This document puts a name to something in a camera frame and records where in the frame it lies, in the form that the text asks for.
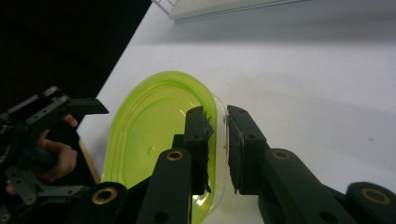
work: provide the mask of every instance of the green plastic container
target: green plastic container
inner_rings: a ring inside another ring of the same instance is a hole
[[[102,180],[119,182],[130,188],[151,176],[160,153],[172,147],[174,134],[184,133],[186,112],[199,105],[204,107],[215,130],[209,139],[208,172],[212,193],[193,196],[192,201],[192,223],[201,223],[213,209],[213,202],[220,200],[222,190],[217,188],[215,181],[216,98],[194,77],[163,72],[147,78],[131,91],[111,126]]]

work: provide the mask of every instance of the white surface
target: white surface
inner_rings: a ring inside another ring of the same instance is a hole
[[[167,70],[245,108],[271,147],[296,153],[323,184],[396,192],[396,1],[313,0],[183,22],[151,6],[98,96],[111,113],[78,129],[99,171],[124,97]],[[262,223],[257,198],[228,187],[205,223]]]

